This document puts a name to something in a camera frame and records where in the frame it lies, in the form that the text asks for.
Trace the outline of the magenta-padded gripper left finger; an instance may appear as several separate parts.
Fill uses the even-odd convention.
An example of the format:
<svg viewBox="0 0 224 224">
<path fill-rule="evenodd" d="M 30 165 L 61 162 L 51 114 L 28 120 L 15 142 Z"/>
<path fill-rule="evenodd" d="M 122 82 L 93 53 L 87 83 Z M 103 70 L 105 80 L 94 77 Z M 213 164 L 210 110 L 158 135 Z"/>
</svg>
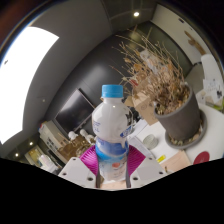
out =
<svg viewBox="0 0 224 224">
<path fill-rule="evenodd" d="M 80 157 L 72 157 L 59 177 L 84 188 L 99 188 L 100 173 L 95 147 L 90 147 Z"/>
</svg>

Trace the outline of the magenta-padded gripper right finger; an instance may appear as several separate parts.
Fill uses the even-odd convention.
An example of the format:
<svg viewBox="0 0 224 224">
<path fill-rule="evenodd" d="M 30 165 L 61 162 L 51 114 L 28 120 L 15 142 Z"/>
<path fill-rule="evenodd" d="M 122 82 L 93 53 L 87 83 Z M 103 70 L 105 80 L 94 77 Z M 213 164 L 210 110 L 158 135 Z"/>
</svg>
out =
<svg viewBox="0 0 224 224">
<path fill-rule="evenodd" d="M 129 146 L 126 166 L 126 186 L 140 188 L 167 175 L 152 156 L 145 156 L 134 146 Z"/>
</svg>

